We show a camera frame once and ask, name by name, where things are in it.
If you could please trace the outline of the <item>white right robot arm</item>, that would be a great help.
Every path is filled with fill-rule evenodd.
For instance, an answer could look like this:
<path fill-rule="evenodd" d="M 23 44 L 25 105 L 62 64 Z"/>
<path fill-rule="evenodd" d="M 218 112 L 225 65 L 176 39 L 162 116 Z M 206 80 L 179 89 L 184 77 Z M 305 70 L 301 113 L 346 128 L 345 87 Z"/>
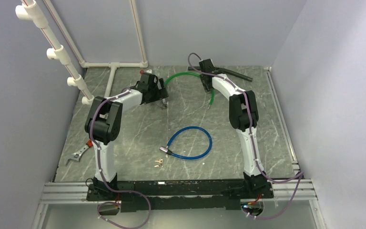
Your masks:
<path fill-rule="evenodd" d="M 229 121 L 238 134 L 244 157 L 244 193 L 255 198 L 268 184 L 258 159 L 256 131 L 259 114 L 255 94 L 237 86 L 225 73 L 218 73 L 211 59 L 201 60 L 199 67 L 204 89 L 219 91 L 229 102 Z"/>

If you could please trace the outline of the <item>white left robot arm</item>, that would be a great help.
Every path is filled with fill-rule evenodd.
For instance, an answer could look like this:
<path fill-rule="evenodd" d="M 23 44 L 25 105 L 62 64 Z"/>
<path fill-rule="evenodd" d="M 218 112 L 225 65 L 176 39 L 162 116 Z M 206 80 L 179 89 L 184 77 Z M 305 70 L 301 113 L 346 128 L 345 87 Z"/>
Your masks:
<path fill-rule="evenodd" d="M 114 141 L 121 130 L 122 114 L 136 106 L 165 100 L 167 97 L 164 79 L 143 72 L 135 85 L 121 93 L 93 99 L 84 129 L 95 150 L 93 185 L 99 188 L 99 194 L 105 200 L 112 200 L 118 194 Z"/>

